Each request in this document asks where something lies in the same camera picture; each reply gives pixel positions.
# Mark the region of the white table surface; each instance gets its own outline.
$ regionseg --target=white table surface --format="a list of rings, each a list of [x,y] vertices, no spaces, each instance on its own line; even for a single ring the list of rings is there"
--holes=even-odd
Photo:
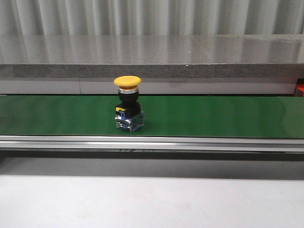
[[[1,228],[304,226],[303,180],[12,175],[1,164]]]

